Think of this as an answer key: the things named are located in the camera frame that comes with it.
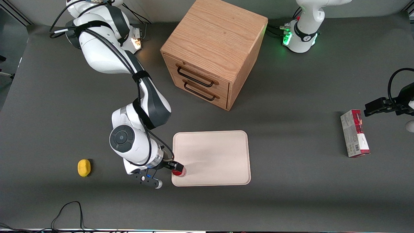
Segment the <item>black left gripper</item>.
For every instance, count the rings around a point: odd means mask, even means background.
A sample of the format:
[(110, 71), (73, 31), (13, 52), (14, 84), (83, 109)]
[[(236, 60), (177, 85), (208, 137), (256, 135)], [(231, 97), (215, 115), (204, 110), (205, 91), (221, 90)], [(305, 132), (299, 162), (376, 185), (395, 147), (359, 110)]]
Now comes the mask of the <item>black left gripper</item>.
[(401, 89), (397, 97), (394, 97), (393, 100), (396, 104), (396, 108), (394, 108), (394, 104), (392, 100), (386, 97), (380, 97), (375, 100), (375, 102), (369, 102), (365, 104), (364, 115), (365, 117), (369, 117), (371, 115), (375, 115), (378, 113), (389, 113), (394, 112), (397, 116), (399, 115), (414, 115), (413, 106), (410, 106), (410, 102), (413, 102), (414, 99), (414, 83), (411, 83), (404, 88)]

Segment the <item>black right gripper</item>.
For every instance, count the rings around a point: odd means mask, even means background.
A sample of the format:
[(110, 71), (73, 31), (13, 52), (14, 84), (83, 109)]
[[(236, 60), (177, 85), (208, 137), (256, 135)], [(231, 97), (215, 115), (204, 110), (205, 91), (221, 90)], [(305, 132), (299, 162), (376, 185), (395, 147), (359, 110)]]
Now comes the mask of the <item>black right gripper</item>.
[(180, 172), (180, 170), (184, 169), (184, 166), (176, 161), (172, 161), (171, 158), (167, 158), (167, 159), (163, 159), (157, 166), (151, 168), (155, 171), (163, 169), (163, 168), (167, 168), (169, 170), (171, 170), (171, 172)]

